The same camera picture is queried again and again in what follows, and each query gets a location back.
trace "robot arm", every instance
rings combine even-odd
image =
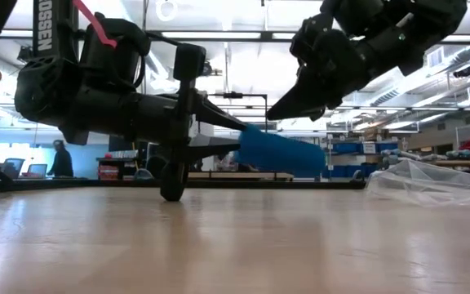
[[[458,28],[466,10],[466,0],[325,0],[293,38],[297,82],[268,119],[315,120],[392,68],[413,73],[423,66],[424,52]],[[333,19],[342,30],[331,28]]]

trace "red wire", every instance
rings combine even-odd
[[[91,25],[94,27],[95,32],[97,33],[97,37],[104,45],[109,45],[115,49],[117,47],[118,42],[112,39],[109,39],[104,32],[103,26],[97,20],[97,17],[91,13],[90,9],[86,7],[85,3],[82,0],[73,0],[73,5],[78,8],[78,10],[90,21]]]

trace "workshop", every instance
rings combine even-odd
[[[470,294],[470,0],[0,0],[0,294]]]

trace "plastic sheet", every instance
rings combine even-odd
[[[371,174],[367,198],[395,199],[422,207],[470,205],[470,174],[404,160]]]

